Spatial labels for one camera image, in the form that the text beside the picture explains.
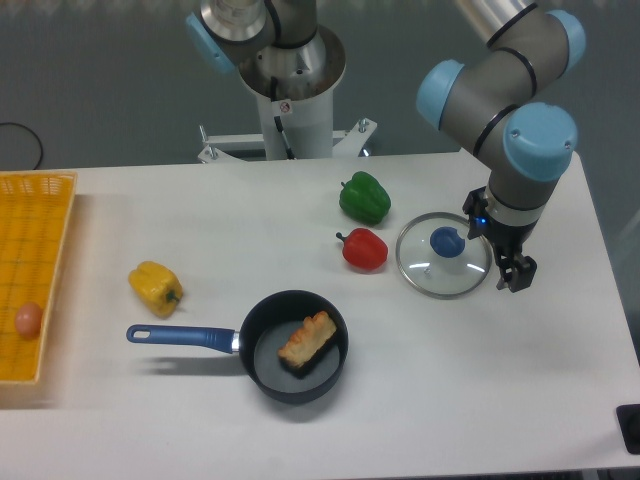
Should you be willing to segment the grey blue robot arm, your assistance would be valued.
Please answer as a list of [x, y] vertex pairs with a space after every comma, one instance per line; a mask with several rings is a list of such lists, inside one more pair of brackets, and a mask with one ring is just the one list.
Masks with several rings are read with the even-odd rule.
[[[488, 183], [464, 203], [470, 239], [499, 270], [499, 287], [528, 288], [536, 262], [522, 247], [568, 168], [577, 128], [536, 94], [582, 57], [585, 33], [562, 10], [532, 1], [461, 1], [459, 10], [489, 49], [475, 67], [446, 60], [422, 81], [416, 107], [483, 163]], [[205, 61], [237, 71], [258, 105], [268, 159], [330, 158], [358, 151], [333, 138], [333, 91], [346, 66], [338, 37], [312, 1], [205, 1], [186, 27]]]

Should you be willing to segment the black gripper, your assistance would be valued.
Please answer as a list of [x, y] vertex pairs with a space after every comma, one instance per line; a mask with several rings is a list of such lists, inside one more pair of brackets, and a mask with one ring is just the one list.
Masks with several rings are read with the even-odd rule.
[[531, 286], [537, 271], [537, 262], [522, 255], [523, 244], [536, 222], [499, 218], [498, 213], [490, 212], [494, 206], [500, 206], [500, 203], [487, 196], [485, 187], [468, 194], [463, 205], [469, 223], [468, 238], [482, 236], [491, 244], [499, 271], [496, 288], [516, 293]]

